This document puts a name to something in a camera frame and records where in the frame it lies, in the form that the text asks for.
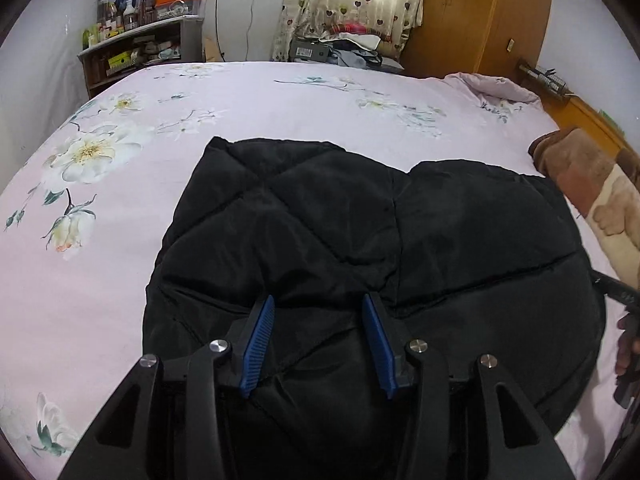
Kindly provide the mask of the person's right hand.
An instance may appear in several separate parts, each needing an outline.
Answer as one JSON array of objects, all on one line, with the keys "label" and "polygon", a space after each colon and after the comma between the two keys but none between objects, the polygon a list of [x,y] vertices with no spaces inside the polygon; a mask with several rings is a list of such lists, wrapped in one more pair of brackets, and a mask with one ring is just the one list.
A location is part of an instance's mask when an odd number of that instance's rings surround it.
[{"label": "person's right hand", "polygon": [[617,323],[617,328],[622,331],[617,343],[615,363],[617,376],[623,376],[630,367],[632,358],[640,353],[639,338],[634,336],[636,331],[632,328],[633,325],[634,316],[631,314],[626,314]]}]

